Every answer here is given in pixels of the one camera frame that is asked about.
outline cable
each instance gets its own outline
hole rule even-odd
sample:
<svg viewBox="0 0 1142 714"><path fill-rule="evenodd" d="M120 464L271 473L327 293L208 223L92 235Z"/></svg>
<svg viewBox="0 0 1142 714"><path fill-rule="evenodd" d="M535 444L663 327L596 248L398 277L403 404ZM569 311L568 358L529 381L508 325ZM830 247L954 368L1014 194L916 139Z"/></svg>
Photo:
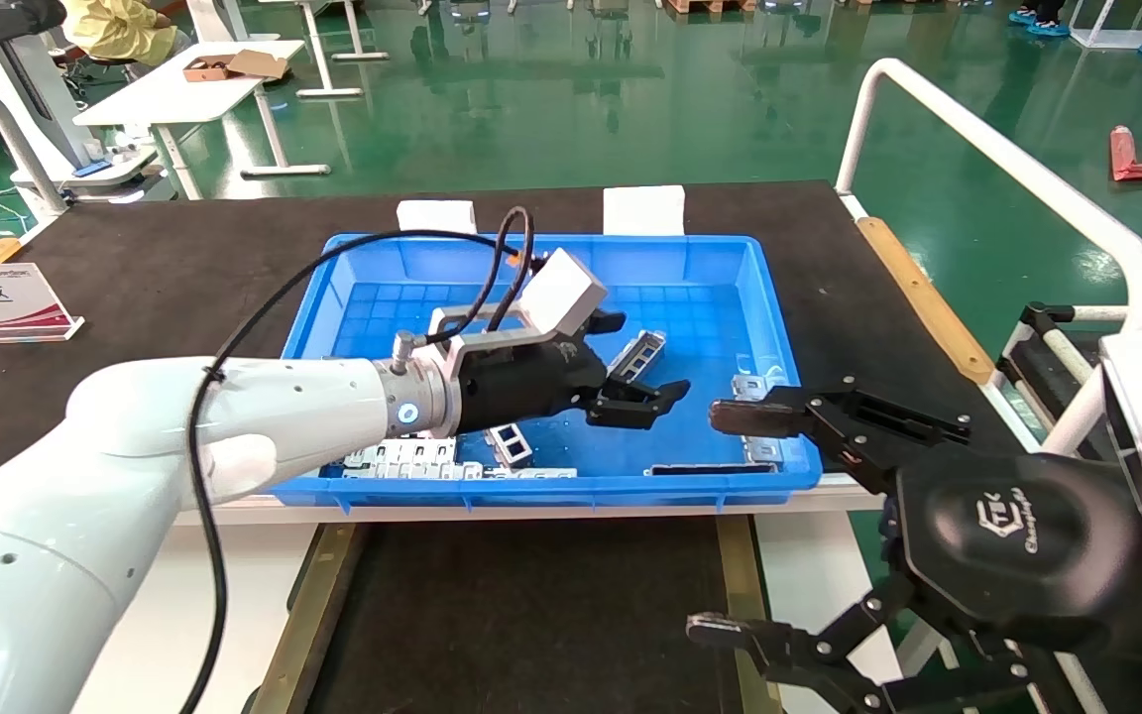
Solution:
<svg viewBox="0 0 1142 714"><path fill-rule="evenodd" d="M214 507L210 506L209 494L206 492L206 479L202 473L202 467L200 467L200 448L199 439L196 439L196 432L199 432L200 425L200 412L204 409L206 396L209 393L210 385L222 384L223 380L226 379L222 369L228 358L232 356L232 352L235 352L236 347L240 347L241 342L244 342L244 338L248 337L254 327L257 326L258 322L272 311L272 307L280 303L290 290L297 288L298 283L308 279L314 270L320 267L321 264L331 260L337 256L341 256L341 254L348 250L362 247L362 244L377 243L378 240L386 240L389 238L413 236L453 238L469 240L472 243L490 244L493 249L494 257L491 271L491 280L493 282L496 272L498 272L496 264L499 264L499 255L508 252L512 254L512 256L516 256L517 254L517 250L508 248L504 244L502 235L498 235L496 240L492 240L481 235L468 234L468 232L444 230L397 230L375 232L375 234L363 235L345 241L343 244L337 244L335 248L323 251L320 257L314 259L312 263L308 263L307 266L299 270L293 274L293 276L290 276L290 279L276 289L276 291L273 292L266 302L259 305L258 310L255 311L252 315L246 318L246 321L241 322L241 326L236 328L234 334L232 334L222 347L218 348L218 352L214 354L214 362L210 362L210 366L206 369L206 375L200 380L199 387L196 387L196 394L193 398L192 407L190 412L187 412L184 443L187 450L187 471L190 471L191 475L193 497L196 499L196 512L199 512L200 526L202 526L202 531L204 532L206 548L209 551L210 575L214 577L214 624L210 625L209 642L208 645L206 645L206 655L202 658L202 661L200 661L200 668L196 669L196 679L193 682L192 691L187 692L187 699L183 704L180 714L193 714L196 709L196 705L200 703L200 697L204 695L206 687L209 683L209 677L215 673L215 661L218 659L218 649L222 647L223 642L223 628L226 627L227 623L227 569L226 565L223 564L222 541L219 541L218 528L215 524ZM482 298L485 298L488 290L489 289L484 286L484 292L481 295ZM464 329L464 324L467 324L467 322L463 322L459 329L457 329L457 334Z"/></svg>
<svg viewBox="0 0 1142 714"><path fill-rule="evenodd" d="M513 207L508 209L508 214L505 214L505 220L499 223L499 230L496 231L496 240L504 241L508 234L508 226L513 225L514 218L520 216L522 216L522 257L520 258L520 264L517 264L517 273L514 274L514 280L508 283L505 296L496 305L492 320L488 321L488 331L500 329L500 322L505 319L505 312L508 312L508 306L514 303L514 298L517 297L517 290L522 289L522 281L526 280L526 273L531 270L531 254L536 251L536 223L531 222L531 215L526 212L526 208Z"/></svg>

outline black mat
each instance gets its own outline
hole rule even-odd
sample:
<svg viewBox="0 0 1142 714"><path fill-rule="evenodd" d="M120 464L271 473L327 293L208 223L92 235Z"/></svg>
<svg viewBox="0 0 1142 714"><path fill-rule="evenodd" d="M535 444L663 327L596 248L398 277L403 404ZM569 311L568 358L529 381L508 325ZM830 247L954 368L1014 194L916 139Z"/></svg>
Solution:
<svg viewBox="0 0 1142 714"><path fill-rule="evenodd" d="M401 523L356 579L311 714L741 711L684 634L725 609L711 519Z"/></svg>
<svg viewBox="0 0 1142 714"><path fill-rule="evenodd" d="M602 230L600 190L459 194L493 230L515 203L544 232ZM41 264L70 312L87 318L64 344L0 345L0 465L64 415L79 380L142 358L208 354L300 264L344 231L393 230L399 199L263 199L77 207L18 260ZM807 384L845 374L930 394L972 415L978 447L1015 448L821 182L694 185L686 232L748 234L770 259ZM247 343L276 356L300 290Z"/></svg>

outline blue plastic bin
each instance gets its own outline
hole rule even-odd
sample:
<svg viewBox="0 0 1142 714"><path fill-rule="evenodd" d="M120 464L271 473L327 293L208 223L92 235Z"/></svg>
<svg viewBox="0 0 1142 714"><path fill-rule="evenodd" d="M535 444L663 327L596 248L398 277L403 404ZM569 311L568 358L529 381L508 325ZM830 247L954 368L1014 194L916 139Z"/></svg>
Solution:
<svg viewBox="0 0 1142 714"><path fill-rule="evenodd" d="M332 238L327 248L362 234ZM336 466L272 490L291 506L707 506L786 502L812 488L821 460L807 440L781 442L773 474L648 476L654 464L743 462L742 441L708 425L708 406L730 398L735 374L797 385L796 363L761 246L748 236L629 238L540 235L538 251L563 248L609 289L603 307L628 315L616 335L589 346L611 362L640 330L661 330L667 345L648 384L690 379L670 415L649 431L588 426L584 412L522 422L534 466L574 466L574 479L440 482L341 478ZM367 244L317 267L305 292L286 358L389 358L394 331L421 334L431 313L469 304L488 275L491 254L450 239L393 239ZM492 302L512 280L504 266ZM483 320L477 320L475 329ZM458 441L459 460L493 465L478 434Z"/></svg>

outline chair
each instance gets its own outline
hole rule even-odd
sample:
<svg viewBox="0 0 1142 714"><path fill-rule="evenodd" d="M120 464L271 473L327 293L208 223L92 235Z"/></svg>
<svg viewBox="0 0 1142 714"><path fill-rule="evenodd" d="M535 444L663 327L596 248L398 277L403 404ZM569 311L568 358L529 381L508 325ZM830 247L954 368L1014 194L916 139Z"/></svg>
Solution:
<svg viewBox="0 0 1142 714"><path fill-rule="evenodd" d="M135 81L135 78L131 77L131 70L128 66L135 64L136 59L108 59L107 57L96 57L95 55L87 55L87 57L90 58L91 64L98 64L100 67L122 67L122 75L126 78L127 85Z"/></svg>

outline green floor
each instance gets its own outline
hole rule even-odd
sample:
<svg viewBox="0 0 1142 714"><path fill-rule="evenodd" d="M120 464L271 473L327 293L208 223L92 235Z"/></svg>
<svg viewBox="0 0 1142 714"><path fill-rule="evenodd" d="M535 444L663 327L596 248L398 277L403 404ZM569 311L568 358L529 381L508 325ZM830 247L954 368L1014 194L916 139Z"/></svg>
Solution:
<svg viewBox="0 0 1142 714"><path fill-rule="evenodd" d="M332 67L365 98L296 98L319 86L305 53L273 94L290 159L332 175L241 179L236 168L271 161L251 101L195 131L187 161L215 199L834 179L861 77L901 57L1142 235L1142 185L1110 183L1107 151L1124 123L1142 154L1142 56L1032 40L1007 26L1006 1L802 0L719 23L606 1L626 11L522 0L513 17L492 3L490 23L453 24L447 3L423 18L407 1L368 0L365 41L389 63ZM293 5L246 3L244 18L303 37ZM327 50L348 48L343 18L322 29ZM8 166L0 147L0 188ZM991 351L1027 299L1124 298L1113 262L896 89L883 91L855 191Z"/></svg>

